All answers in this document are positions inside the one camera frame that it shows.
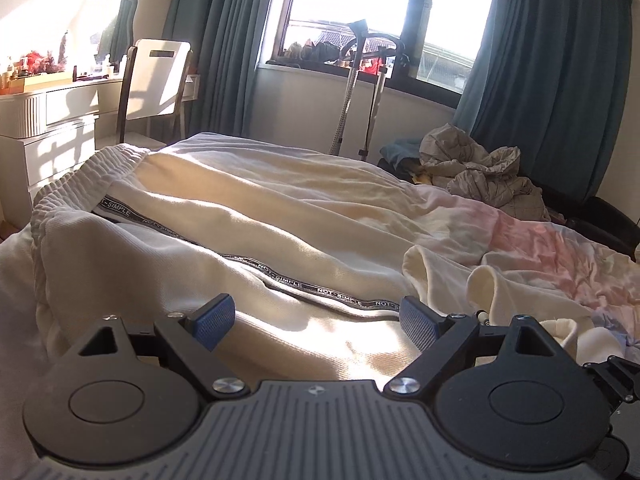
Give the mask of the teal curtain near desk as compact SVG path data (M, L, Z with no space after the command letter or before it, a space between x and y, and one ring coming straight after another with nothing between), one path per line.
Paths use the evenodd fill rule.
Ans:
M187 41L201 76L190 129L245 136L271 0L171 0L166 39Z

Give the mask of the white wooden chair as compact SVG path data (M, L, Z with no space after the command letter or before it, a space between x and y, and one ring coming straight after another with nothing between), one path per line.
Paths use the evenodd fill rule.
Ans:
M163 148L151 133L127 132L127 122L165 116L170 128L179 125L180 139L186 138L183 97L192 58L186 41L140 39L129 48L120 86L116 142L142 148Z

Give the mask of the teal garment on wall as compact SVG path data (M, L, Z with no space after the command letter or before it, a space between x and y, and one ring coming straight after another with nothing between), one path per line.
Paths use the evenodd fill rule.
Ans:
M104 30L96 54L96 60L109 60L118 64L134 44L134 16L138 0L120 0L116 18Z

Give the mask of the window with dark frame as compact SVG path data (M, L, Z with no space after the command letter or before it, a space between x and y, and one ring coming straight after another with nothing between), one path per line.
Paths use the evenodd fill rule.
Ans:
M390 76L460 94L482 41L491 0L282 0L272 59L295 66L340 65L341 49L355 37L353 22L370 34L364 47L405 46L390 60Z

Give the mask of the teal curtain far side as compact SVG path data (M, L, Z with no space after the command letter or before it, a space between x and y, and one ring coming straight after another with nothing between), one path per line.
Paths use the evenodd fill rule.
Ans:
M572 200L597 192L626 102L631 0L492 0L454 125Z

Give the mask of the white dresser desk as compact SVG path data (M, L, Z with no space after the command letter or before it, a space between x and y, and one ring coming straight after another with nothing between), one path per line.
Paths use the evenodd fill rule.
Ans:
M113 145L122 82L66 84L1 98L1 209L17 229L40 188Z

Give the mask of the beige quilted jacket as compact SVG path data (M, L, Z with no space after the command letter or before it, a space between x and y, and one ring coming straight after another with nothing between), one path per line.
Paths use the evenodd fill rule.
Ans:
M463 130L444 125L420 143L414 178L477 200L518 220L548 221L542 192L520 174L521 151L502 146L488 152Z

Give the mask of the teal cloth on sofa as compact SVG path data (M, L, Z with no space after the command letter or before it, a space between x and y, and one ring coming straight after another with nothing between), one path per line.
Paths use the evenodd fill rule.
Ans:
M380 149L382 159L390 164L395 170L408 160L412 164L420 164L420 145L422 139L398 139L387 143Z

